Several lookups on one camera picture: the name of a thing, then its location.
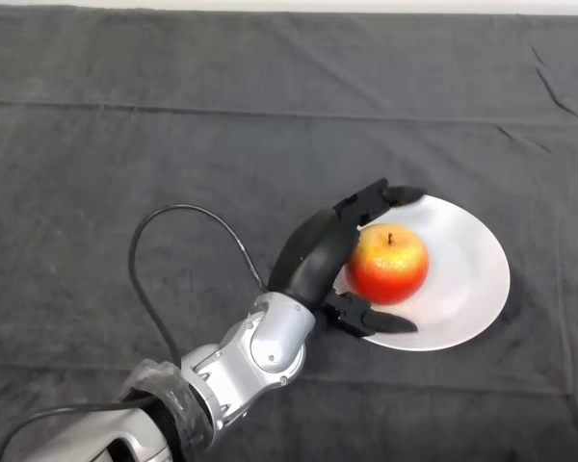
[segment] white wall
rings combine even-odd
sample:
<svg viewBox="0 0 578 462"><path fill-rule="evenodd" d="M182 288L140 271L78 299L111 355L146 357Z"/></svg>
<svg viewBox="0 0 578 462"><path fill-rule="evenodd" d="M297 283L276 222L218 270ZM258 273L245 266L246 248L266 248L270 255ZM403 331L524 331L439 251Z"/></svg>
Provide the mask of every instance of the white wall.
<svg viewBox="0 0 578 462"><path fill-rule="evenodd" d="M578 14L578 0L0 0L0 4L248 12Z"/></svg>

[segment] table surface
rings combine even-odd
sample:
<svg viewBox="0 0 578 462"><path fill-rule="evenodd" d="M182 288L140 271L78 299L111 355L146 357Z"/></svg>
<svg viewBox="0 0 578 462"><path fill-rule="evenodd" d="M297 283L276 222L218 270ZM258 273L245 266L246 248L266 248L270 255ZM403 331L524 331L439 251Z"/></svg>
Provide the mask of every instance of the table surface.
<svg viewBox="0 0 578 462"><path fill-rule="evenodd" d="M167 357L125 269L145 213L217 211L267 275L302 219L381 176L490 227L502 315L426 353L318 325L300 378L202 460L578 461L577 17L0 8L0 438ZM257 295L198 216L151 225L139 263L184 352Z"/></svg>

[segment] plastic wrap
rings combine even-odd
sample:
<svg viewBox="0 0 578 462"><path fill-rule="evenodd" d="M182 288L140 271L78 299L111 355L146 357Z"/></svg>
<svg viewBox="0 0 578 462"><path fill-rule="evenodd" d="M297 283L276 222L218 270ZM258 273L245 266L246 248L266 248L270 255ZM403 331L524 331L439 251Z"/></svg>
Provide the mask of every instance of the plastic wrap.
<svg viewBox="0 0 578 462"><path fill-rule="evenodd" d="M144 359L126 379L122 395L128 395L132 389L148 392L168 407L175 419L182 452L187 460L193 460L198 452L209 446L212 426L193 395L189 382L175 365Z"/></svg>

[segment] dark gray fabric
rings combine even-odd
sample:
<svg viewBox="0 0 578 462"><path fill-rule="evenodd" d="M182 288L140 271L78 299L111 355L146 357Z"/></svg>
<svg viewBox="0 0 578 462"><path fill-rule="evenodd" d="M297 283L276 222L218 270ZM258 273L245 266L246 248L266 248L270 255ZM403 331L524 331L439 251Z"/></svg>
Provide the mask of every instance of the dark gray fabric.
<svg viewBox="0 0 578 462"><path fill-rule="evenodd" d="M492 229L502 316L419 354L319 325L301 378L204 459L578 461L578 18L0 8L0 437L167 357L125 270L144 213L212 208L267 275L380 176ZM140 254L185 352L257 294L204 218L160 218Z"/></svg>

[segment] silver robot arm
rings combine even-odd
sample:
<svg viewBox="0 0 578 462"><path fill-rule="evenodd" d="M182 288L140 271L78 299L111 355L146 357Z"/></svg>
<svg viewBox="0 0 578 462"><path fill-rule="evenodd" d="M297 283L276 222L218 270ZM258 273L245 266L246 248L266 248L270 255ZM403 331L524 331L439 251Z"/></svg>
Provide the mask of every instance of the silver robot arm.
<svg viewBox="0 0 578 462"><path fill-rule="evenodd" d="M288 295L267 293L251 311L219 344L201 346L182 358L182 376L212 425L211 444L244 418L260 395L290 383L304 363L304 341L315 324L306 307ZM142 409L91 414L26 462L122 460L174 460L165 435Z"/></svg>
<svg viewBox="0 0 578 462"><path fill-rule="evenodd" d="M289 237L272 269L267 288L233 230L210 211L191 204L177 204L150 214L140 223L131 241L129 273L136 290L139 289L140 300L161 329L170 350L173 347L174 364L180 362L179 353L174 342L169 342L162 322L147 306L150 303L134 270L137 240L154 217L169 210L187 209L214 218L240 246L260 288L269 292L254 301L253 314L231 327L219 344L201 346L184 356L180 370L171 365L172 378L183 386L182 390L187 390L192 398L189 402L194 403L189 404L188 410L178 405L177 411L173 409L169 413L161 400L147 397L145 401L154 401L154 405L161 406L161 411L167 411L160 414L162 418L147 407L94 413L64 431L26 462L184 462L185 457L188 458L185 449L191 448L194 436L202 436L199 440L205 442L204 447L217 443L247 415L260 395L296 378L304 363L304 341L315 324L312 313L324 313L332 325L356 337L417 330L408 320L373 311L370 303L357 295L337 294L333 282L357 244L359 227L392 207L419 200L424 193L419 188L390 187L387 180L381 179L334 207L320 210ZM161 386L158 394L165 392ZM205 435L197 435L196 425L193 431L190 427L188 431L181 431L188 434L180 434L178 418L194 415L197 422L205 426ZM200 449L200 445L195 447L195 444L191 453Z"/></svg>

